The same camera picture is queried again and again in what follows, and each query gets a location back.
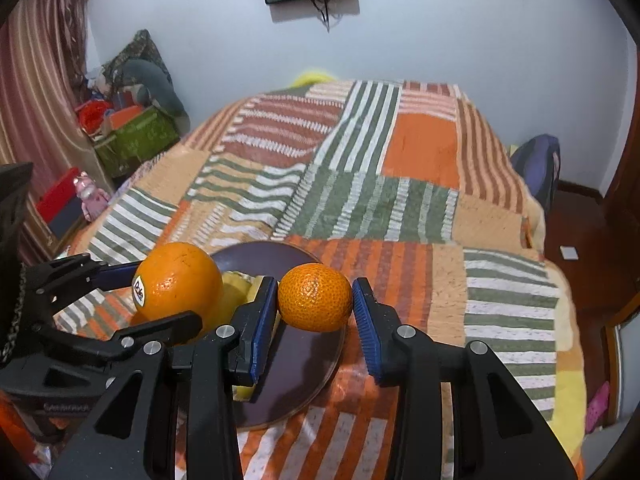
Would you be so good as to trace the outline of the large orange with sticker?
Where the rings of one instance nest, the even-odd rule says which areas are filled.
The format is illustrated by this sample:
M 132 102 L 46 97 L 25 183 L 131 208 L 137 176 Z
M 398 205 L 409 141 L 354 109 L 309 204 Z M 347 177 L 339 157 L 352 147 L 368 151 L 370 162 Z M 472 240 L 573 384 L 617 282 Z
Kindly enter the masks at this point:
M 137 316 L 157 321 L 192 311 L 212 330 L 222 297 L 222 275 L 203 249 L 183 242 L 156 246 L 139 264 L 131 282 Z

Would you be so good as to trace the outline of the corn cob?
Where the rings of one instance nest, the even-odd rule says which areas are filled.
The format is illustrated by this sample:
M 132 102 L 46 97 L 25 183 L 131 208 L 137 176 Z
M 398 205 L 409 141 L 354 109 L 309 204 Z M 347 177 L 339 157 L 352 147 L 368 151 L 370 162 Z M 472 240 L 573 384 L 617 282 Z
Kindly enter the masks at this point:
M 233 400 L 254 402 L 269 350 L 280 324 L 278 281 L 272 276 L 251 276 L 240 271 L 221 274 L 221 290 L 209 312 L 203 315 L 203 333 L 232 325 L 238 346 L 229 356 L 234 383 Z

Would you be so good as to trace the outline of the small mandarin orange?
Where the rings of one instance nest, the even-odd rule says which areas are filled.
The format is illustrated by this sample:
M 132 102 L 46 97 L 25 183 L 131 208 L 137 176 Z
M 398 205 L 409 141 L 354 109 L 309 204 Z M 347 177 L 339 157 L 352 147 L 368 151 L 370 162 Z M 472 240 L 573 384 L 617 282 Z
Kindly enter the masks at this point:
M 289 270 L 278 286 L 282 320 L 298 330 L 333 333 L 352 313 L 352 286 L 340 271 L 322 263 L 305 263 Z

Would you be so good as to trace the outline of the red box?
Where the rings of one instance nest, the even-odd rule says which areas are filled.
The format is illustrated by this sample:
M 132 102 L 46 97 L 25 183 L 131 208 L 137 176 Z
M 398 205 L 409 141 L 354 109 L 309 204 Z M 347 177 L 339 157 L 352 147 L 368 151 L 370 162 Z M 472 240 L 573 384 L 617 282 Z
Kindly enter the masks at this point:
M 38 214 L 59 240 L 82 218 L 81 201 L 74 185 L 79 175 L 77 167 L 70 168 L 36 203 Z

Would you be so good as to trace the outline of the pink toy figure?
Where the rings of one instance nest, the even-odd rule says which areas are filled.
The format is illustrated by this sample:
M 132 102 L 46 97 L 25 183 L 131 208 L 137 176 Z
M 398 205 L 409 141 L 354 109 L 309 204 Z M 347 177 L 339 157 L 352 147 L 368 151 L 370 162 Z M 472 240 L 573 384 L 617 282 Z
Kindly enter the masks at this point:
M 81 171 L 74 179 L 74 187 L 81 202 L 82 214 L 88 222 L 93 222 L 108 207 L 110 196 L 85 171 Z

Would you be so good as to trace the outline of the purple round plate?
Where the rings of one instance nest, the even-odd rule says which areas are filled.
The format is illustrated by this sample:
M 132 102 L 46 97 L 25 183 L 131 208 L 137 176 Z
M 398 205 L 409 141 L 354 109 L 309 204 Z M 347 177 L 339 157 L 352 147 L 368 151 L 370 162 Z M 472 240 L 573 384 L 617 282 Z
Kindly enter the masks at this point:
M 288 270 L 318 260 L 302 248 L 280 242 L 240 243 L 214 252 L 212 258 L 221 271 L 278 280 Z M 265 429 L 306 408 L 334 375 L 345 336 L 344 328 L 314 333 L 280 323 L 252 400 L 234 404 L 239 430 Z

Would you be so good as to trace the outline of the green storage box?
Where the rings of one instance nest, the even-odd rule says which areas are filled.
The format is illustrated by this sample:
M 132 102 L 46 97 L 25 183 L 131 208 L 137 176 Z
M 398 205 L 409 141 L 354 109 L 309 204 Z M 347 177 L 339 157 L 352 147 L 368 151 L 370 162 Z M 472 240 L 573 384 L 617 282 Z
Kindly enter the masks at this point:
M 149 107 L 94 144 L 105 173 L 112 179 L 128 176 L 142 162 L 171 148 L 180 139 L 174 122 Z

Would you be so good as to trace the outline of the striped red curtain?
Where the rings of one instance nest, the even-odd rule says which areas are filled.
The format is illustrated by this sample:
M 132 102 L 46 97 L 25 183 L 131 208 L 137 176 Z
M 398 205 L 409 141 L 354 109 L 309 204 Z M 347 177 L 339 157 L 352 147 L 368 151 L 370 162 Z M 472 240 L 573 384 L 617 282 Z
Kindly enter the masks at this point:
M 40 263 L 58 239 L 36 203 L 72 167 L 102 188 L 105 173 L 75 113 L 86 96 L 87 0 L 17 0 L 1 26 L 1 160 L 29 162 L 20 255 Z

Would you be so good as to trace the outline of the grey plush dolphin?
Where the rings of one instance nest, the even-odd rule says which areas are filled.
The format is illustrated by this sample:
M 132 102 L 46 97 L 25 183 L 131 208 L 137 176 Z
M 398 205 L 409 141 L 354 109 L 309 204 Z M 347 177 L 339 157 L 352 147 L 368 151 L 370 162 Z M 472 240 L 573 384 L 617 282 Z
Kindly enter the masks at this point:
M 186 109 L 178 98 L 174 86 L 156 64 L 142 58 L 130 58 L 122 64 L 119 75 L 122 76 L 122 83 L 125 86 L 142 84 L 149 93 L 151 102 L 167 115 L 173 118 L 186 116 Z

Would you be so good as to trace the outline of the patchwork striped bedspread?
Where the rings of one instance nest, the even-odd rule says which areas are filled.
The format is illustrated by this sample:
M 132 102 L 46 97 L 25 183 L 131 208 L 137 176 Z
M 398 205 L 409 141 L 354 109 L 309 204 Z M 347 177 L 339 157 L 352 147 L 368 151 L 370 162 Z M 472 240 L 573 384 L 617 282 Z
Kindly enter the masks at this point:
M 175 145 L 70 252 L 121 263 L 188 242 L 312 252 L 365 276 L 447 344 L 485 341 L 574 465 L 586 385 L 570 285 L 544 258 L 544 213 L 457 87 L 355 80 L 233 103 Z

